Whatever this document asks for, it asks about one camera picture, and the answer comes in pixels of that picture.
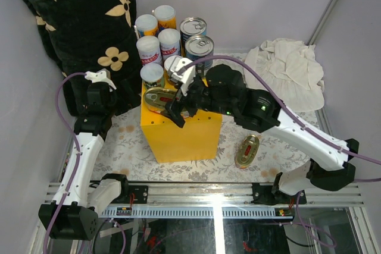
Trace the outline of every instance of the yellow box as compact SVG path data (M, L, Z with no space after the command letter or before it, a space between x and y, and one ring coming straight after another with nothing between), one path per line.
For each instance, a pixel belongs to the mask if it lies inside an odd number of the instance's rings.
M175 89L165 82L166 89ZM193 118L185 118L183 128L168 118L150 111L143 96L142 85L140 126L159 163L214 159L217 153L222 115L197 111Z

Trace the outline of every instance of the crumpled white fabric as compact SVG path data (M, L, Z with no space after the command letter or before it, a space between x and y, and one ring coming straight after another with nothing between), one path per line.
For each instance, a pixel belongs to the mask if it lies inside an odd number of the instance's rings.
M250 50L245 63L256 71L293 111L314 111L324 106L323 68L315 61L315 45L279 38ZM247 70L251 89L265 89Z

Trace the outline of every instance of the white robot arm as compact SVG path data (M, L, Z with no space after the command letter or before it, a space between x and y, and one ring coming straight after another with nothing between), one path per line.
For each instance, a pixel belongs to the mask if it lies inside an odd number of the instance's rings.
M234 116L235 122L245 129L269 134L296 147L311 160L303 166L279 173L273 193L293 196L309 187L335 191L351 183L355 167L348 163L347 154L334 149L305 131L308 127L320 136L340 146L342 150L357 153L358 142L329 136L296 116L305 124L301 128L265 90L248 89L240 72L226 65L211 68L206 76L207 86L195 73L195 66L184 72L192 61L187 58L170 57L168 75L179 85L174 101L167 103L165 115L179 127L185 123L180 111L186 108L191 116L198 109Z
M120 174L105 175L88 196L95 160L111 128L116 87L107 70L87 72L85 78L91 81L87 91L88 104L86 112L78 117L74 125L80 150L77 150L76 145L73 146L60 188L52 203L41 205L39 210L39 218L45 228L54 220L50 237L56 239L91 240L96 233L98 215L114 199L128 196L127 178ZM54 218L58 207L60 211Z

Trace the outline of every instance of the canned food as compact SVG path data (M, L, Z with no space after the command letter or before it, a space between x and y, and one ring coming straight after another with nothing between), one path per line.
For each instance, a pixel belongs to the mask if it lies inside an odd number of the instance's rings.
M154 62L142 67L140 70L140 77L144 81L147 89L165 86L164 70L162 66L155 64Z
M258 148L260 147L260 140L255 135L249 135L242 142L236 154L235 163L240 169L246 169L253 162Z
M165 61L164 61L164 74L165 74L165 78L167 79L167 82L169 82L170 84L177 84L178 82L175 80L175 79L171 79L170 77L170 74L169 74L169 69L171 67L171 65L175 62L176 58L182 58L181 56L170 56L169 58L167 58Z
M163 60L161 58L160 43L159 40L154 36L144 36L141 37L136 42L136 47L139 52L140 60L142 65L147 65L154 62L159 65L163 65Z
M144 14L139 16L135 21L136 29L139 36L157 36L159 33L159 26L155 16Z
M185 54L188 59L195 61L206 56L213 55L214 42L208 36L197 35L190 37L185 42ZM205 77L207 71L212 67L213 60L205 61L196 65L196 73Z
M170 56L181 54L180 33L175 29L165 29L159 33L160 51L165 61Z
M162 5L153 11L156 19L158 20L159 30L176 29L176 11L172 6Z
M175 96L176 90L153 87L144 93L143 98L150 111L161 114L165 110L167 102L172 101ZM189 113L185 109L181 112L181 115L183 118L189 117Z
M185 42L195 35L207 34L207 23L198 17L188 17L180 23L182 55L185 57Z

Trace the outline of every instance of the floral tablecloth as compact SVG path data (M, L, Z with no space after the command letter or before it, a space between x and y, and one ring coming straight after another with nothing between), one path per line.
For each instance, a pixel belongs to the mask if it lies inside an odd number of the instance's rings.
M244 59L246 54L225 54ZM216 64L236 64L224 60ZM315 112L299 112L304 120L318 127ZM260 139L260 148L250 165L241 170L234 163L235 153L249 134ZM271 136L237 126L232 117L223 116L217 156L214 159L159 164L140 127L140 107L113 118L106 142L96 160L93 180L106 173L127 175L132 181L204 181L204 182L272 182L280 171L290 171L309 160L304 153Z

